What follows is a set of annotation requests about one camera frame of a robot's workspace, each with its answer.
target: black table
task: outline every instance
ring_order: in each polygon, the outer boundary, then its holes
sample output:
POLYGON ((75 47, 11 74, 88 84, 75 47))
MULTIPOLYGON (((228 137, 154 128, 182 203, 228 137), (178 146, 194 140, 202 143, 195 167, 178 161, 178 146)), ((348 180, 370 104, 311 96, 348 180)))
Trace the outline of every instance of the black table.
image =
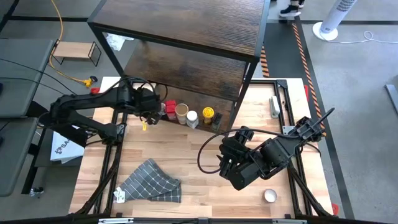
MULTIPOLYGON (((1 39, 0 58, 44 71, 52 47, 52 40, 1 39)), ((26 78, 39 82, 42 73, 0 60, 0 83, 3 84, 0 94, 0 118, 27 115, 39 84, 2 77, 26 78)))
POLYGON ((14 190, 19 173, 24 165, 36 131, 37 118, 1 119, 0 131, 0 197, 8 196, 14 190))

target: gray dish towel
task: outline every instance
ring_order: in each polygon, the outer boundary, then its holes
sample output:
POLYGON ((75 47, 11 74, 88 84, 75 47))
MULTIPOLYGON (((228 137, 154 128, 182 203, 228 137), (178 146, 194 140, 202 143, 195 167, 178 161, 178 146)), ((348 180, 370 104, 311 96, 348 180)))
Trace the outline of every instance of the gray dish towel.
POLYGON ((181 181, 165 174, 153 159, 141 164, 120 188, 126 193, 126 201, 148 199, 181 203, 181 181))

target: gray floor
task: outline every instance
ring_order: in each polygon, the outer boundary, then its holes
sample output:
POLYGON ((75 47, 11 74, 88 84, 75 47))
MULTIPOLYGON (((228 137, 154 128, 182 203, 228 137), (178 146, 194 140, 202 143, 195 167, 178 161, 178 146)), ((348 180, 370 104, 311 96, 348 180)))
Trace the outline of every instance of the gray floor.
MULTIPOLYGON (((12 0, 2 0, 0 14, 7 11, 4 8, 9 7, 11 2, 12 0)), ((99 0, 55 2, 62 16, 88 17, 99 0)), ((273 2, 269 18, 278 19, 278 11, 288 3, 289 0, 273 2)), ((345 20, 398 20, 395 14, 398 2, 378 0, 377 3, 359 0, 345 20)), ((301 18, 322 20, 332 4, 333 1, 307 0, 301 18)), ((14 15, 56 16, 56 13, 49 0, 21 0, 14 15)), ((95 40, 90 28, 84 23, 66 22, 64 26, 64 40, 95 40)), ((362 39, 365 30, 374 32, 375 38, 398 41, 397 26, 340 26, 339 40, 362 39)), ((58 22, 11 21, 0 33, 0 37, 55 40, 59 32, 58 22)), ((304 33, 325 108, 336 108, 329 122, 355 217, 397 223, 398 213, 395 208, 398 207, 398 176, 394 172, 397 167, 394 162, 398 159, 395 150, 398 116, 383 86, 386 83, 398 84, 398 45, 375 42, 339 45, 321 42, 313 37, 311 26, 307 25, 304 26, 304 33)), ((133 48, 134 42, 125 42, 122 51, 116 53, 122 65, 128 61, 133 48)), ((63 65, 56 67, 67 75, 78 78, 95 75, 101 79, 103 76, 117 75, 105 55, 96 68, 91 62, 76 61, 65 61, 63 65)), ((77 93, 88 91, 85 87, 60 77, 49 67, 46 72, 68 84, 77 93)), ((46 77, 43 77, 42 82, 56 86, 56 83, 46 77)), ((56 97, 50 90, 40 87, 35 99, 48 107, 56 97)), ((90 116, 92 110, 82 113, 90 116)), ((322 161, 332 202, 340 204, 324 142, 320 144, 320 149, 323 151, 322 161)), ((30 160, 28 156, 13 195, 0 198, 0 210, 5 211, 0 213, 0 220, 48 217, 68 212, 78 168, 39 169, 35 185, 45 186, 45 194, 40 199, 29 198, 19 192, 30 160)))

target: white bottle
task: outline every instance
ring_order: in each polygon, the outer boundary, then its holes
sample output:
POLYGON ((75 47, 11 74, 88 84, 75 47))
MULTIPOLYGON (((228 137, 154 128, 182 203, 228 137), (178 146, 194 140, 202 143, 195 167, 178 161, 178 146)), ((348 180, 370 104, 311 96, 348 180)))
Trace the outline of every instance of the white bottle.
POLYGON ((194 111, 189 111, 187 113, 187 125, 195 129, 199 124, 198 114, 194 111))

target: dark wooden shelf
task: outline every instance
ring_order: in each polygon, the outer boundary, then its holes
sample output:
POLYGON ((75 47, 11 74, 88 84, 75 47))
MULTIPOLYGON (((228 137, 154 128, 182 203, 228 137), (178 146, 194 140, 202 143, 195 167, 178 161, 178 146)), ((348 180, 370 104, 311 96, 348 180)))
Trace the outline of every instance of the dark wooden shelf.
MULTIPOLYGON (((175 100, 177 104, 185 103, 188 105, 189 110, 193 110, 198 113, 199 125, 197 126, 197 129, 214 132, 211 130, 210 125, 205 125, 203 123, 203 115, 201 113, 205 107, 210 106, 214 109, 215 113, 221 113, 223 115, 218 132, 227 130, 233 104, 232 101, 206 96, 192 91, 185 91, 171 86, 168 86, 168 91, 169 93, 167 94, 166 100, 175 100)), ((163 98, 165 96, 165 87, 157 86, 156 92, 160 94, 161 98, 163 98)))
POLYGON ((220 50, 245 58, 253 58, 256 46, 261 46, 267 19, 265 0, 104 1, 90 23, 138 39, 177 43, 186 49, 220 50))
POLYGON ((188 91, 236 101, 245 62, 139 41, 124 73, 188 91))

